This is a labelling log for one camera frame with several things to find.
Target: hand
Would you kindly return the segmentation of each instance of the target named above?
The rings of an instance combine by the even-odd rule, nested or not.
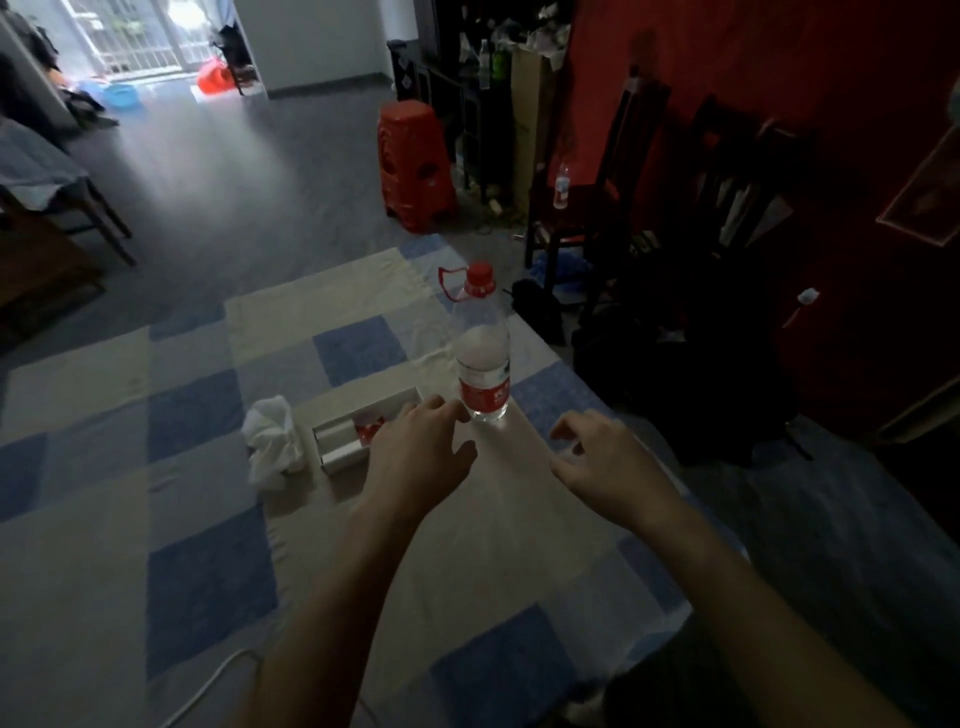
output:
[[[399,416],[380,427],[370,445],[367,483],[358,505],[416,527],[456,490],[477,457],[469,440],[452,451],[453,428],[470,415],[459,400],[440,395],[423,404],[405,404]]]
[[[554,454],[550,470],[576,497],[608,521],[647,538],[672,522],[686,504],[657,459],[624,424],[596,410],[567,412],[550,430],[552,440],[579,440],[574,465]]]

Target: bottle label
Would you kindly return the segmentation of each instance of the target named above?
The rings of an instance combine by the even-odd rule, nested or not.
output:
[[[477,389],[460,380],[460,396],[464,404],[474,412],[495,412],[510,398],[510,378],[507,377],[490,389]]]

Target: plastic bottle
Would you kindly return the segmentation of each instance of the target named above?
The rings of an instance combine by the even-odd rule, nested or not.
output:
[[[480,90],[490,88],[490,42],[480,43]]]
[[[453,353],[457,358],[460,398],[478,420],[503,417],[510,400],[510,332],[507,317],[496,295],[496,281],[490,263],[479,261],[465,268],[438,272],[441,287],[444,273],[467,271],[464,291],[453,298]]]
[[[564,209],[570,196],[570,165],[565,161],[557,170],[557,181],[553,185],[553,207]]]

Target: cord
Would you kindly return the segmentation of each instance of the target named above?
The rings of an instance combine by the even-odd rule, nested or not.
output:
[[[180,708],[176,713],[168,717],[164,722],[160,723],[158,728],[173,728],[173,726],[177,725],[177,723],[183,720],[186,717],[186,715],[190,711],[192,711],[194,708],[196,708],[197,704],[204,699],[204,696],[210,691],[210,688],[212,688],[214,684],[221,678],[221,676],[224,674],[224,672],[230,666],[230,664],[237,658],[243,657],[244,655],[250,655],[251,658],[253,658],[253,660],[256,662],[257,667],[259,667],[263,663],[263,658],[259,654],[257,654],[255,651],[251,649],[238,649],[232,655],[227,657],[222,663],[220,663],[220,666],[213,671],[213,674],[210,675],[209,679],[201,685],[198,691],[194,693],[193,697],[187,700],[186,703],[183,705],[183,707]],[[367,712],[367,715],[370,717],[370,721],[373,724],[374,728],[379,728],[380,721],[376,719],[376,716],[373,714],[373,711],[371,710],[370,706],[367,705],[367,701],[364,700],[363,697],[359,695],[357,696],[357,700],[359,700],[360,705],[363,707],[364,711]]]

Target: stool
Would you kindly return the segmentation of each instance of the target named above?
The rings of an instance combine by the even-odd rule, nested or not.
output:
[[[380,185],[388,215],[410,232],[424,232],[438,214],[457,211],[444,129],[420,101],[397,101],[380,110],[377,129]]]

